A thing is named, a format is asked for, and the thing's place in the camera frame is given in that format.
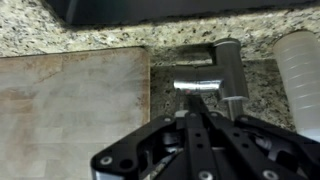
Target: granite countertop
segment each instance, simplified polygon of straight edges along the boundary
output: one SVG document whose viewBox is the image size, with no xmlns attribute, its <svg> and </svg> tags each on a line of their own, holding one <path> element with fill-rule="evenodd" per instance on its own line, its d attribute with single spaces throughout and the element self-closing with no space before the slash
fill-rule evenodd
<svg viewBox="0 0 320 180">
<path fill-rule="evenodd" d="M 270 59 L 273 43 L 284 34 L 308 29 L 320 36 L 319 5 L 135 26 L 70 28 L 44 0 L 0 0 L 0 57 L 146 46 L 155 54 L 153 62 L 170 64 L 172 61 L 161 56 L 164 51 L 233 37 L 243 44 L 244 60 Z"/>
<path fill-rule="evenodd" d="M 265 60 L 244 62 L 251 97 L 246 112 L 294 130 L 276 62 L 268 59 L 273 58 L 274 42 L 287 33 L 306 29 L 320 37 L 320 2 L 134 26 L 74 28 L 57 18 L 44 0 L 0 0 L 0 20 L 0 57 L 144 46 L 156 65 L 151 69 L 151 118 L 175 110 L 169 65 L 209 59 L 195 44 L 239 39 L 243 60 Z M 224 110 L 212 94 L 204 99 L 211 110 Z"/>
</svg>

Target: black cabinet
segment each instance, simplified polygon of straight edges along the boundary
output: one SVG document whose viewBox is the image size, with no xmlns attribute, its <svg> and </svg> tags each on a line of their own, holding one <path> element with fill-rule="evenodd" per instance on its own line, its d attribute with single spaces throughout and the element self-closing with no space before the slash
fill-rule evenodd
<svg viewBox="0 0 320 180">
<path fill-rule="evenodd" d="M 70 24 L 129 24 L 224 10 L 264 8 L 314 0 L 47 0 Z"/>
</svg>

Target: chrome faucet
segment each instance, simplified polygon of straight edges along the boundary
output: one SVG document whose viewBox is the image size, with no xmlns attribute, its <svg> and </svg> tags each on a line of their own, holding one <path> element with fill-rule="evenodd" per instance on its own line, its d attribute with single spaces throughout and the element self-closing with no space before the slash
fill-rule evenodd
<svg viewBox="0 0 320 180">
<path fill-rule="evenodd" d="M 218 90 L 218 100 L 225 102 L 229 118 L 244 114 L 242 103 L 249 99 L 238 40 L 216 41 L 209 53 L 212 65 L 175 67 L 174 87 L 184 94 L 201 94 Z"/>
</svg>

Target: screw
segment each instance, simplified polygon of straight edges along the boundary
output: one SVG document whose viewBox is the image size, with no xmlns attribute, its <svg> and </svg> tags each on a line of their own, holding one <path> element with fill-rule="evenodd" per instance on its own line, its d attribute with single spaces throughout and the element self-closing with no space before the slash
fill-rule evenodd
<svg viewBox="0 0 320 180">
<path fill-rule="evenodd" d="M 106 156 L 106 157 L 104 157 L 104 158 L 102 158 L 102 159 L 100 160 L 100 163 L 101 163 L 102 165 L 109 165 L 109 164 L 112 163 L 112 157 Z"/>
<path fill-rule="evenodd" d="M 248 122 L 248 121 L 249 121 L 249 119 L 248 119 L 247 117 L 242 117 L 242 118 L 241 118 L 241 121 Z"/>
<path fill-rule="evenodd" d="M 218 114 L 217 113 L 211 113 L 211 116 L 218 117 Z"/>
<path fill-rule="evenodd" d="M 170 118 L 164 118 L 164 121 L 165 121 L 165 122 L 170 122 L 171 119 L 170 119 Z"/>
<path fill-rule="evenodd" d="M 279 180 L 279 176 L 277 173 L 271 170 L 264 170 L 263 171 L 263 177 L 266 178 L 267 180 Z"/>
<path fill-rule="evenodd" d="M 199 173 L 199 179 L 200 180 L 213 180 L 213 176 L 210 172 L 208 171 L 201 171 Z"/>
</svg>

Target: wooden cutting board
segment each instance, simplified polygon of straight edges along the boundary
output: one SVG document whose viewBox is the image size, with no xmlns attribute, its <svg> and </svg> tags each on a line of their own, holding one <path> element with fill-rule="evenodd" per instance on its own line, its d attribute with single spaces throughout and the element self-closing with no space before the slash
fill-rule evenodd
<svg viewBox="0 0 320 180">
<path fill-rule="evenodd" d="M 91 179 L 149 121 L 149 69 L 140 48 L 0 59 L 0 179 Z"/>
</svg>

